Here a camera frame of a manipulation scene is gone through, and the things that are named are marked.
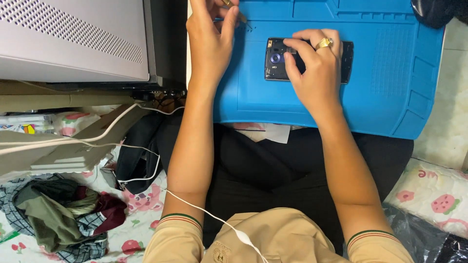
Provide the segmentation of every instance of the phone camera lens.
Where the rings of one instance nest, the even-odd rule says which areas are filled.
[[[281,56],[277,53],[272,54],[270,57],[270,61],[274,64],[278,63],[281,60]]]

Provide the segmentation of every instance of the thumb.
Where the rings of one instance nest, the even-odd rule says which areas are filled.
[[[221,38],[224,38],[225,41],[232,42],[234,39],[234,30],[238,14],[239,7],[233,6],[224,17],[223,27],[221,28]]]
[[[293,86],[299,85],[301,74],[296,66],[296,60],[294,60],[293,55],[289,52],[286,52],[284,56],[286,73],[288,74],[289,80],[291,81]]]

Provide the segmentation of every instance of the perforated metal panel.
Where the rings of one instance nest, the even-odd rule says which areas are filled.
[[[0,0],[0,22],[14,23],[64,41],[142,64],[142,49],[40,0]]]

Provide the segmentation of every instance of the striped sleeve cuff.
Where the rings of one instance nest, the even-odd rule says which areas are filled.
[[[381,230],[366,230],[366,231],[359,232],[359,233],[355,234],[353,237],[351,237],[351,239],[348,241],[348,251],[351,250],[352,246],[356,242],[358,242],[359,240],[362,240],[364,238],[368,238],[368,237],[388,238],[388,239],[391,239],[391,240],[394,240],[394,241],[400,243],[400,241],[394,235],[392,235],[392,234],[390,234],[388,232],[381,231]]]
[[[161,217],[161,219],[159,220],[158,226],[161,226],[161,224],[164,224],[164,223],[176,222],[176,221],[184,221],[184,222],[190,223],[194,225],[196,228],[198,228],[200,232],[203,231],[202,225],[200,224],[200,222],[198,222],[198,220],[196,220],[195,218],[189,215],[179,214],[179,213],[168,214],[168,215]]]

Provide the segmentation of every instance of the tiled floor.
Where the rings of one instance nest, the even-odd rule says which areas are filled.
[[[454,19],[446,28],[434,107],[413,156],[461,169],[467,152],[468,26]]]

